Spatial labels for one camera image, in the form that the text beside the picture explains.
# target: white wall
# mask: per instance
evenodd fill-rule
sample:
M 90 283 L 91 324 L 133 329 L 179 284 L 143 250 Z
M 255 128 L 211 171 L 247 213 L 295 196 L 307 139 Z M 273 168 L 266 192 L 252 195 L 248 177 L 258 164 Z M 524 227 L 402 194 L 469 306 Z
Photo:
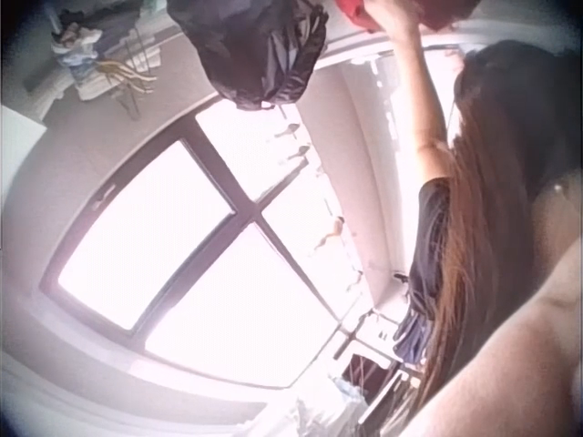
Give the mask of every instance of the white wall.
M 298 109 L 353 233 L 373 300 L 379 300 L 391 276 L 384 217 L 366 137 L 341 69 L 315 72 Z

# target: window mullion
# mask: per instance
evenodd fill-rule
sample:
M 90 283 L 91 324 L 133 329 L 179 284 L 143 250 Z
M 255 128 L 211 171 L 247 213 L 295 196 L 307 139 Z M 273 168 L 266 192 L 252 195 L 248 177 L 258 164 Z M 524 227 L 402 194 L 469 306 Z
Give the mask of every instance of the window mullion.
M 178 124 L 184 146 L 197 161 L 202 171 L 237 212 L 249 215 L 255 209 L 254 202 L 249 199 L 227 163 L 217 149 L 212 146 L 197 122 L 195 114 L 187 114 L 178 121 Z
M 308 167 L 308 160 L 302 159 L 298 167 L 292 170 L 285 178 L 278 182 L 274 187 L 271 187 L 267 192 L 265 192 L 257 201 L 257 206 L 260 211 L 266 209 L 275 198 L 277 198 L 286 187 L 288 187 L 293 180 L 295 180 L 302 170 Z
M 168 311 L 180 302 L 195 282 L 252 221 L 253 214 L 229 216 L 190 254 L 136 323 L 134 328 L 136 345 L 143 349 L 150 333 L 156 329 Z
M 306 272 L 303 271 L 302 267 L 300 267 L 300 264 L 298 264 L 298 262 L 295 260 L 293 255 L 288 251 L 288 249 L 285 247 L 283 242 L 277 236 L 275 231 L 271 228 L 271 226 L 269 225 L 267 220 L 263 216 L 259 215 L 256 218 L 256 223 L 260 227 L 261 231 L 263 232 L 263 235 L 265 235 L 265 237 L 268 239 L 268 241 L 283 256 L 283 258 L 290 265 L 290 267 L 293 269 L 293 271 L 295 271 L 295 273 L 302 279 L 303 283 L 306 284 L 306 287 L 308 287 L 308 289 L 312 292 L 312 294 L 315 296 L 315 298 L 330 313 L 330 315 L 332 316 L 332 318 L 334 320 L 340 322 L 341 320 L 338 318 L 338 316 L 336 315 L 336 313 L 334 312 L 332 307 L 324 299 L 324 297 L 318 291 L 318 289 L 316 289 L 316 287 L 313 285 L 312 280 L 308 277 Z

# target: window pane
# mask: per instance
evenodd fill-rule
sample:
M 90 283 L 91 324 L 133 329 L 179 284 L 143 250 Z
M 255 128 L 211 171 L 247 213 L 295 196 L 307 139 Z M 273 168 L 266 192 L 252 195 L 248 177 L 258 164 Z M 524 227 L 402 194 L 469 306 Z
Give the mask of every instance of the window pane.
M 131 329 L 169 277 L 230 213 L 181 143 L 144 168 L 99 216 L 58 281 Z
M 306 144 L 305 128 L 288 130 L 289 124 L 301 124 L 299 117 L 292 115 L 286 120 L 277 107 L 241 111 L 234 103 L 222 100 L 198 113 L 197 121 L 252 199 L 298 165 L 294 155 Z
M 324 237 L 342 216 L 326 176 L 306 169 L 263 211 L 275 233 L 308 274 L 316 289 L 342 316 L 362 291 L 358 280 L 360 260 L 350 231 L 342 225 L 340 236 Z
M 335 322 L 251 225 L 154 330 L 146 349 L 235 381 L 289 385 Z

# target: bright window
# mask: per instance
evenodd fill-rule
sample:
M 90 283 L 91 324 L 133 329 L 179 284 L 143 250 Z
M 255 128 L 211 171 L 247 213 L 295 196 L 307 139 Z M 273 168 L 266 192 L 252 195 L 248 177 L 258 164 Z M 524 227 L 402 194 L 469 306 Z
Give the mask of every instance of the bright window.
M 334 320 L 251 225 L 159 324 L 146 348 L 211 375 L 283 387 L 333 328 Z
M 129 330 L 230 207 L 180 143 L 111 202 L 59 276 L 75 298 Z
M 348 224 L 326 238 L 339 219 L 294 106 L 250 113 L 213 102 L 90 199 L 45 288 L 138 353 L 286 387 L 320 350 L 330 354 L 327 341 L 364 292 Z
M 221 100 L 197 114 L 197 121 L 252 199 L 286 176 L 297 165 L 296 130 L 279 108 L 261 112 L 238 110 Z

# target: laundry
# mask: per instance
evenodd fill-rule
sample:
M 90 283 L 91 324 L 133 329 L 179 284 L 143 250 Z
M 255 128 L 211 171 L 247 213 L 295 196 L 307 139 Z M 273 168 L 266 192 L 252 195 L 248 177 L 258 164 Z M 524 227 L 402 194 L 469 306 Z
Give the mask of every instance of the laundry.
M 316 244 L 315 248 L 313 248 L 313 251 L 321 248 L 323 245 L 325 245 L 328 242 L 328 239 L 331 239 L 333 237 L 340 237 L 340 235 L 343 233 L 343 227 L 344 227 L 344 217 L 335 217 L 333 222 L 332 222 L 332 229 L 330 230 L 330 232 L 328 232 L 326 235 L 324 235 L 320 241 L 318 241 L 318 244 Z
M 295 152 L 293 155 L 289 155 L 289 156 L 286 158 L 286 160 L 287 160 L 287 161 L 291 161 L 292 159 L 295 159 L 295 158 L 301 158 L 301 157 L 304 157 L 304 156 L 306 155 L 306 153 L 308 153 L 308 150 L 310 150 L 310 146 L 311 146 L 311 145 L 307 145 L 307 144 L 305 144 L 305 145 L 303 145 L 303 146 L 299 146 L 299 147 L 298 147 L 298 151 L 297 151 L 297 152 Z
M 409 309 L 393 336 L 394 354 L 408 364 L 419 364 L 431 338 L 433 323 L 425 315 Z
M 298 123 L 290 123 L 285 128 L 285 130 L 283 132 L 275 134 L 273 137 L 274 138 L 281 138 L 281 137 L 287 137 L 289 135 L 293 135 L 298 131 L 299 128 L 300 128 L 300 125 Z
M 136 26 L 142 4 L 143 0 L 117 2 L 112 6 L 98 9 L 90 15 L 65 9 L 59 15 L 59 20 L 64 28 L 77 23 L 82 27 L 101 31 L 103 34 L 96 42 L 95 50 L 105 55 Z
M 73 23 L 61 35 L 53 34 L 51 49 L 57 55 L 64 55 L 76 48 L 93 47 L 102 35 L 101 30 L 90 30 Z

